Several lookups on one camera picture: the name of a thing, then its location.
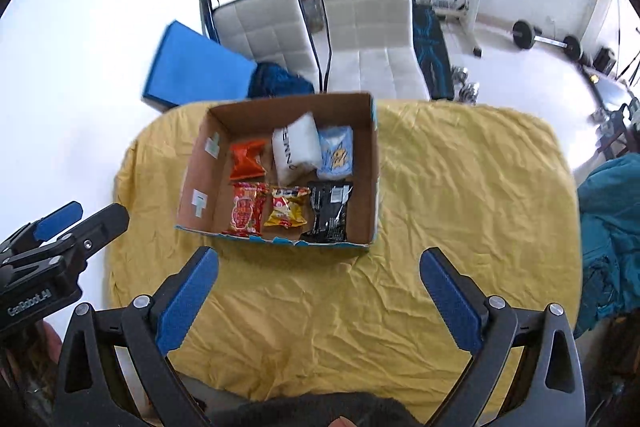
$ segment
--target screw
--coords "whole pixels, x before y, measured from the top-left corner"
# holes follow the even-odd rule
[[[86,315],[86,312],[89,311],[89,304],[83,302],[82,304],[78,304],[76,306],[76,315]]]
[[[549,311],[558,317],[564,313],[562,306],[560,304],[551,303],[549,304]]]
[[[147,306],[149,306],[149,302],[151,302],[149,295],[138,295],[135,299],[133,299],[133,307],[146,308]]]
[[[489,297],[489,306],[491,308],[495,308],[497,310],[501,310],[507,305],[502,297],[498,297],[497,295],[492,295]]]

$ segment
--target red snack package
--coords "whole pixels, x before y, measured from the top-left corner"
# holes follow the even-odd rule
[[[264,149],[264,140],[251,140],[251,142],[234,143],[229,147],[234,154],[234,169],[229,179],[245,180],[264,176],[264,167],[260,161],[260,153]]]
[[[227,230],[232,235],[260,235],[262,208],[269,194],[265,183],[234,183],[234,207]]]

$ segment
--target white chair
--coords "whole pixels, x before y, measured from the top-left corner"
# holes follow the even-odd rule
[[[412,0],[322,0],[329,41],[327,91],[429,100],[414,52]]]
[[[322,88],[318,55],[300,0],[235,0],[213,10],[220,44],[257,62],[270,61]]]

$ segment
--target yellow bedsheet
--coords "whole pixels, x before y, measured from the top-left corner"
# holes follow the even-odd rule
[[[177,108],[127,151],[116,201],[129,231],[108,253],[113,304],[152,293],[199,245],[220,275],[177,370],[250,399],[369,391],[426,421],[468,361],[418,276],[438,246],[488,295],[575,320],[580,249],[574,181],[549,127],[512,110],[378,102],[380,220],[370,251],[248,245],[174,229],[207,104]],[[517,363],[492,397],[496,409]]]

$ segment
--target dumbbell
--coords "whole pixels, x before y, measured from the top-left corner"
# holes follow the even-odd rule
[[[559,48],[564,48],[564,54],[572,62],[578,62],[582,58],[582,45],[577,37],[573,35],[567,35],[564,41],[555,41],[553,39],[547,39],[542,37],[542,32],[539,28],[534,28],[527,21],[519,20],[513,25],[511,35],[513,35],[513,42],[521,50],[530,50],[533,44],[536,42],[544,42],[545,44],[552,44]]]

